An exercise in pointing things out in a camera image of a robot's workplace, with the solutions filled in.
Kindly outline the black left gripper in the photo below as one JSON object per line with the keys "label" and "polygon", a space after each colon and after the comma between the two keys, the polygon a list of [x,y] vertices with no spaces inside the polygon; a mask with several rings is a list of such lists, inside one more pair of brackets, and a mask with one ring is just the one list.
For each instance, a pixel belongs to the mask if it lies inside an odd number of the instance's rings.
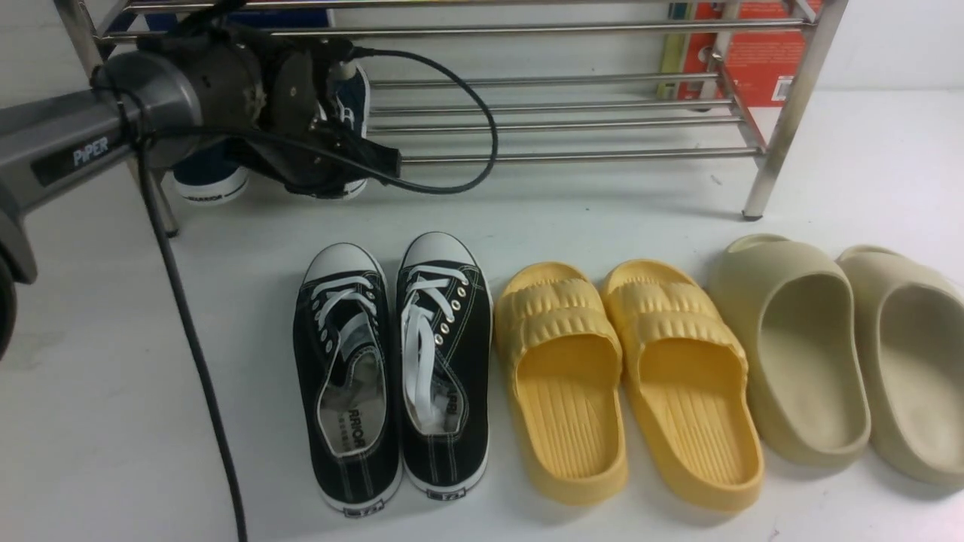
{"label": "black left gripper", "polygon": [[200,151],[228,138],[249,140],[249,168],[310,198],[348,198],[374,174],[397,178],[401,154],[340,121],[331,70],[348,44],[273,35],[247,26],[207,26],[143,35],[140,51],[171,62],[197,97],[197,119],[151,118],[152,148]]}

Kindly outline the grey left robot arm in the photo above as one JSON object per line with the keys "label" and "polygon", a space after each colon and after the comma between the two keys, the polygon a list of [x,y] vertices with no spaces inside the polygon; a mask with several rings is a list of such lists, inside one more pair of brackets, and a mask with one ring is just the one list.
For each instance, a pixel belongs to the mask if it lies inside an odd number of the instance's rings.
{"label": "grey left robot arm", "polygon": [[321,117],[327,67],[349,51],[345,41],[308,45],[208,24],[140,38],[101,65],[89,89],[4,108],[2,346],[17,319],[15,285],[38,277],[25,216],[137,150],[149,169],[168,169],[226,143],[230,161],[317,198],[399,175],[399,151]]}

